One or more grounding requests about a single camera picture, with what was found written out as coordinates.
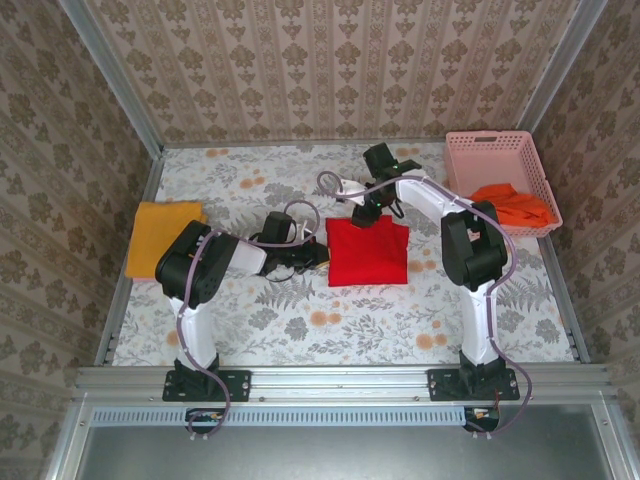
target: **wire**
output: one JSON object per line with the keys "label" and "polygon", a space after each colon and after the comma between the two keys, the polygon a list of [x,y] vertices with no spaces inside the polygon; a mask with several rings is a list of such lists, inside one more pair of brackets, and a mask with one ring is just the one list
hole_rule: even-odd
{"label": "wire", "polygon": [[282,282],[286,282],[287,280],[291,280],[293,278],[293,276],[296,274],[297,272],[294,270],[293,273],[291,275],[289,275],[288,277],[285,278],[277,278],[275,280],[272,280],[268,277],[264,277],[267,280],[269,280],[271,283],[282,283]]}
{"label": "wire", "polygon": [[[334,188],[334,190],[329,190],[327,187],[325,187],[323,185],[322,178],[326,177],[326,176],[331,177],[332,179],[337,181],[337,188]],[[507,273],[505,275],[503,275],[495,283],[493,283],[493,285],[491,285],[487,289],[487,291],[485,292],[485,301],[486,301],[486,305],[487,305],[487,327],[488,327],[488,332],[489,332],[489,343],[490,343],[491,347],[495,350],[495,352],[502,359],[504,359],[504,361],[506,363],[508,363],[511,366],[513,366],[513,368],[515,368],[516,370],[518,370],[522,374],[522,376],[527,381],[527,393],[526,393],[526,395],[525,395],[525,397],[524,397],[524,399],[522,401],[522,404],[520,405],[520,408],[516,412],[516,414],[507,422],[506,425],[503,425],[502,427],[494,430],[493,432],[486,432],[481,427],[479,427],[479,426],[477,426],[477,425],[475,425],[475,424],[473,424],[471,422],[467,422],[471,426],[477,428],[479,430],[479,433],[484,434],[485,436],[489,436],[489,434],[497,435],[499,433],[505,432],[507,429],[509,429],[516,422],[516,420],[518,420],[518,418],[526,410],[526,408],[529,405],[529,402],[531,400],[531,395],[532,395],[532,392],[533,392],[533,382],[531,380],[531,377],[529,376],[529,373],[527,373],[527,371],[524,369],[524,367],[522,367],[522,365],[520,365],[515,360],[512,360],[511,358],[509,358],[507,356],[507,354],[504,353],[498,347],[498,345],[496,344],[495,332],[493,331],[493,322],[491,321],[491,316],[492,316],[492,313],[493,313],[492,312],[492,310],[493,310],[492,309],[492,303],[493,302],[492,302],[491,294],[500,285],[504,284],[507,280],[509,280],[509,278],[516,271],[516,267],[517,267],[517,264],[518,264],[518,254],[517,254],[517,251],[516,251],[516,245],[515,245],[515,243],[513,243],[513,239],[511,238],[511,236],[493,218],[491,218],[487,214],[479,211],[478,209],[473,208],[471,205],[468,205],[467,203],[463,202],[462,200],[460,200],[460,198],[458,196],[452,194],[447,189],[445,189],[441,185],[438,185],[436,182],[434,182],[433,180],[431,180],[430,178],[428,178],[426,176],[425,177],[420,177],[418,175],[402,175],[402,176],[399,176],[399,177],[391,178],[389,180],[385,180],[384,182],[382,182],[382,183],[380,183],[380,184],[378,184],[378,185],[376,185],[376,186],[374,186],[372,188],[364,190],[362,192],[356,192],[356,193],[350,193],[350,194],[337,193],[337,192],[342,192],[343,188],[342,188],[342,183],[340,181],[340,177],[334,172],[331,172],[329,170],[325,170],[325,171],[320,172],[318,174],[317,178],[316,178],[316,182],[318,184],[318,188],[320,188],[320,191],[322,193],[324,193],[325,195],[328,195],[330,197],[333,197],[333,198],[345,199],[345,200],[349,199],[349,198],[362,197],[362,196],[364,196],[366,194],[369,194],[369,193],[375,192],[376,190],[384,188],[387,185],[391,185],[391,184],[394,184],[394,183],[397,183],[397,182],[401,182],[401,181],[417,181],[417,182],[424,183],[424,184],[430,186],[431,188],[433,188],[434,190],[436,190],[443,197],[449,199],[455,205],[464,208],[465,210],[467,210],[467,211],[473,213],[474,215],[476,215],[477,217],[482,218],[485,222],[487,222],[489,225],[491,225],[493,228],[495,228],[498,232],[500,232],[500,234],[504,238],[505,242],[509,246],[509,249],[511,250],[511,266],[509,267],[509,270],[507,271]]]}
{"label": "wire", "polygon": [[[320,212],[318,211],[316,206],[313,205],[311,202],[308,202],[306,200],[292,200],[292,201],[290,201],[289,203],[287,203],[285,205],[284,213],[287,212],[289,207],[291,207],[292,205],[298,204],[298,203],[301,203],[301,204],[304,204],[304,205],[308,205],[309,207],[311,207],[311,209],[313,210],[313,212],[316,215],[316,224],[315,224],[315,226],[313,228],[312,234],[309,235],[306,238],[302,238],[301,240],[296,240],[296,238],[294,237],[294,241],[293,242],[289,242],[289,243],[261,243],[261,242],[255,242],[253,240],[247,240],[245,238],[242,238],[242,237],[239,237],[237,235],[230,234],[230,233],[228,233],[228,235],[230,235],[230,236],[232,236],[234,238],[237,238],[241,242],[248,243],[249,245],[253,245],[255,247],[289,248],[289,247],[295,247],[297,245],[302,245],[303,243],[308,242],[309,240],[311,240],[313,238],[313,236],[318,232],[318,229],[320,228]],[[222,392],[224,393],[224,400],[225,400],[224,412],[220,416],[220,419],[218,420],[218,424],[215,427],[213,427],[213,429],[210,432],[205,434],[207,436],[208,435],[213,435],[218,430],[220,430],[220,427],[222,427],[222,425],[224,424],[225,420],[227,419],[227,415],[229,414],[229,409],[231,408],[231,395],[229,393],[229,389],[224,384],[224,382],[220,379],[220,377],[218,375],[216,375],[215,373],[210,372],[209,370],[204,368],[202,365],[200,365],[196,361],[196,359],[193,357],[193,355],[191,355],[191,352],[189,352],[189,347],[188,347],[187,342],[186,342],[185,337],[184,337],[184,330],[182,328],[182,321],[184,319],[184,312],[187,310],[187,307],[189,306],[189,300],[191,299],[191,286],[193,284],[193,276],[195,275],[196,267],[198,266],[198,262],[200,261],[200,257],[202,256],[202,252],[207,247],[209,242],[213,238],[215,238],[218,235],[220,235],[221,233],[226,233],[226,232],[224,232],[223,230],[220,230],[220,229],[211,230],[202,239],[202,242],[198,246],[198,248],[196,250],[196,253],[193,255],[193,259],[191,260],[191,265],[189,266],[189,272],[187,273],[187,282],[186,282],[186,285],[185,285],[184,300],[182,301],[182,306],[178,310],[177,321],[176,321],[176,330],[178,332],[178,339],[180,340],[180,346],[182,347],[182,351],[184,352],[185,356],[187,357],[187,360],[189,360],[189,362],[191,362],[191,364],[194,366],[194,368],[196,370],[198,370],[199,372],[203,373],[207,377],[212,378],[220,386],[220,388],[222,389]],[[189,423],[187,424],[187,430],[191,434],[192,438],[195,438],[195,436],[198,435],[193,430],[193,421],[197,416],[198,415],[196,413],[194,413],[194,415],[192,415],[191,418],[189,419]]]}
{"label": "wire", "polygon": [[[196,370],[203,373],[207,377],[212,378],[220,386],[220,388],[222,389],[222,392],[224,393],[224,401],[225,401],[224,412],[222,413],[222,416],[218,420],[218,424],[215,427],[213,427],[213,429],[208,433],[209,435],[213,435],[218,430],[220,430],[220,427],[222,427],[222,424],[227,419],[227,415],[229,414],[229,409],[231,408],[231,395],[229,393],[229,389],[224,384],[224,382],[220,379],[220,377],[215,373],[210,372],[209,370],[204,368],[202,365],[200,365],[196,361],[196,359],[193,358],[193,355],[191,355],[191,352],[189,351],[189,347],[187,346],[187,342],[184,338],[182,321],[184,319],[184,312],[187,310],[187,307],[189,306],[189,300],[191,299],[191,285],[193,283],[193,276],[195,274],[196,267],[198,266],[198,262],[200,261],[200,257],[202,256],[202,252],[204,251],[205,247],[209,244],[209,242],[220,233],[221,233],[220,230],[212,230],[211,232],[209,232],[202,240],[202,243],[200,244],[200,246],[198,246],[196,253],[193,255],[193,260],[191,260],[191,265],[189,266],[189,273],[187,273],[187,283],[185,285],[184,300],[182,302],[182,306],[178,310],[178,319],[176,323],[176,330],[178,332],[180,346],[182,347],[182,351],[187,357],[187,360],[191,362],[191,364],[195,367]],[[195,416],[196,415],[193,415],[189,419],[189,423],[187,425],[187,430],[189,430],[189,433],[192,435],[192,438],[194,438],[196,435],[196,432],[193,431],[193,419],[195,418]]]}
{"label": "wire", "polygon": [[389,210],[391,210],[391,212],[397,218],[404,218],[404,212],[402,211],[402,207],[400,206],[400,203],[398,202],[398,200],[395,201],[395,206],[398,208],[398,211],[396,211],[391,205],[389,205]]}

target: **black mounting bracket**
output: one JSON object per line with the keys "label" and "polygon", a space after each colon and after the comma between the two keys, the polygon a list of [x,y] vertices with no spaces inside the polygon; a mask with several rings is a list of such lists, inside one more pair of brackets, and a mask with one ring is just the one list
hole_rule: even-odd
{"label": "black mounting bracket", "polygon": [[505,361],[473,365],[460,352],[460,368],[427,370],[429,398],[432,402],[519,400],[516,374]]}
{"label": "black mounting bracket", "polygon": [[[191,370],[179,360],[175,370],[167,373],[162,400],[165,402],[224,402],[224,392],[217,382],[202,372]],[[232,402],[248,402],[251,393],[250,370],[220,370],[219,359],[209,367],[227,386]]]}

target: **white table surface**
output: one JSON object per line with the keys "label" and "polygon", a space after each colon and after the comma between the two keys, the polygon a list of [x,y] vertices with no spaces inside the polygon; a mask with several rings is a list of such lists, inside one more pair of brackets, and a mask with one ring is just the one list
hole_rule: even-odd
{"label": "white table surface", "polygon": [[[333,170],[369,180],[362,153],[369,145],[174,149],[156,200],[202,201],[209,223],[249,236],[268,212],[293,198],[314,203],[323,217],[350,216],[352,206],[319,195],[316,175]],[[423,165],[446,182],[441,143],[392,144],[402,161]],[[284,283],[228,272],[209,304],[225,365],[376,365],[457,363],[462,341],[458,287],[442,269],[439,226],[410,206],[409,284],[329,288],[327,269]],[[304,206],[298,222],[311,220]],[[318,235],[326,244],[324,222]],[[536,239],[516,239],[520,262],[499,292],[498,335],[525,362],[573,361]],[[285,276],[287,272],[277,271]],[[170,365],[177,353],[175,317],[155,282],[134,283],[114,365]]]}

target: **laundry basket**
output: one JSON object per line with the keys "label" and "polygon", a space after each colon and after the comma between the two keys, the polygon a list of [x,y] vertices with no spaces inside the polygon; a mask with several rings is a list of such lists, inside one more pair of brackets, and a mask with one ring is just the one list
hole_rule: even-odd
{"label": "laundry basket", "polygon": [[450,132],[444,151],[452,191],[469,197],[480,187],[510,183],[518,193],[540,198],[557,222],[542,228],[504,225],[515,237],[544,237],[562,225],[558,205],[547,182],[540,157],[529,132]]}

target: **wall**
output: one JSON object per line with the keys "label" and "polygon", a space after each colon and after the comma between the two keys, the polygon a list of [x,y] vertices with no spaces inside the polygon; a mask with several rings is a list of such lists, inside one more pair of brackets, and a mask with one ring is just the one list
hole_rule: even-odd
{"label": "wall", "polygon": [[640,439],[640,2],[609,1],[535,132],[554,235],[596,362]]}
{"label": "wall", "polygon": [[513,128],[576,0],[89,0],[164,143]]}
{"label": "wall", "polygon": [[46,466],[149,166],[58,4],[0,2],[0,478]]}

